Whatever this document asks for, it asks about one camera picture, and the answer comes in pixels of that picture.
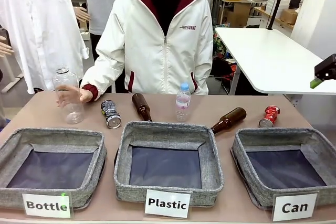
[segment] jacket logo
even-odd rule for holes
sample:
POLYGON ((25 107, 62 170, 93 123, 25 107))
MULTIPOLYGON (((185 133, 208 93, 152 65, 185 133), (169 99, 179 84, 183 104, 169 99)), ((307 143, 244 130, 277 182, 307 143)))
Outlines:
POLYGON ((183 30, 196 30, 196 26, 180 26, 183 30))

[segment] black pants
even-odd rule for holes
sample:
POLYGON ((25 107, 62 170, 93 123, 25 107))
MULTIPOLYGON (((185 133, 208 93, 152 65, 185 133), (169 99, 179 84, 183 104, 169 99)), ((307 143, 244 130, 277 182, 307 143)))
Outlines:
MULTIPOLYGON (((97 47, 97 44, 98 44, 98 41, 101 35, 90 33, 90 37, 91 37, 91 44, 92 44, 93 59, 96 61, 97 58, 99 57, 99 55, 96 52, 96 47, 97 47)), ((115 85, 116 93, 128 93, 128 91, 125 89, 124 83, 125 83, 125 69, 122 71, 122 74, 116 80, 116 85, 115 85)), ((111 93, 111 92, 112 92, 112 88, 108 87, 106 90, 106 93, 111 93)))

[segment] blue bottle cap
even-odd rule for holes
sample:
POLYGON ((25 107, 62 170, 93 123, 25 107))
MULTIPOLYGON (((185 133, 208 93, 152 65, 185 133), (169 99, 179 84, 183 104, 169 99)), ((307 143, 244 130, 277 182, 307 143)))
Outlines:
POLYGON ((181 90, 183 90, 183 91, 189 90, 189 84, 186 83, 186 82, 181 83, 181 90))

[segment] hand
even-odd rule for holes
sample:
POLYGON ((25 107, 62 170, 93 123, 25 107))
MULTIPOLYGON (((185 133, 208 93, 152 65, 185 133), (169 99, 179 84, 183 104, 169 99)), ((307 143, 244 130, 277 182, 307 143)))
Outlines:
POLYGON ((91 17, 87 13, 87 10, 83 7, 74 7, 73 10, 75 11, 75 16, 80 21, 90 21, 91 17))
POLYGON ((70 85, 60 85, 56 87, 58 94, 57 105, 64 107, 69 103, 87 103, 92 100, 93 94, 86 89, 78 89, 70 85))
MULTIPOLYGON (((0 36, 0 40, 4 41, 4 40, 6 40, 6 38, 0 36)), ((0 42, 0 56, 1 55, 11 55, 13 53, 14 53, 14 51, 12 50, 12 48, 9 45, 0 42)))

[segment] red can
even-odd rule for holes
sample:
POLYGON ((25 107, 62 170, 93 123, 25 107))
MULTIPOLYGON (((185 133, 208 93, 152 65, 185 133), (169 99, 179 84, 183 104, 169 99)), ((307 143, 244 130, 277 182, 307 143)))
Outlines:
POLYGON ((262 128, 273 127, 278 114, 280 114, 280 109, 277 106, 269 106, 265 109, 265 113, 265 117, 259 121, 259 126, 262 128))

